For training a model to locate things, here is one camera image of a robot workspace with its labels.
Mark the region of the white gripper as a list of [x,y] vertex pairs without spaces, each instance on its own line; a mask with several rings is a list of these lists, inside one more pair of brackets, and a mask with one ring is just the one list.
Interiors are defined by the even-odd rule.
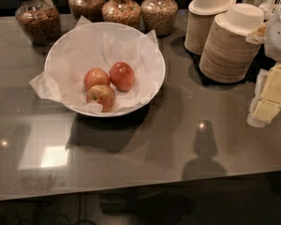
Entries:
[[269,71],[259,72],[247,123],[255,128],[269,125],[281,111],[281,3],[267,23],[251,32],[245,40],[264,45],[265,55],[277,62]]

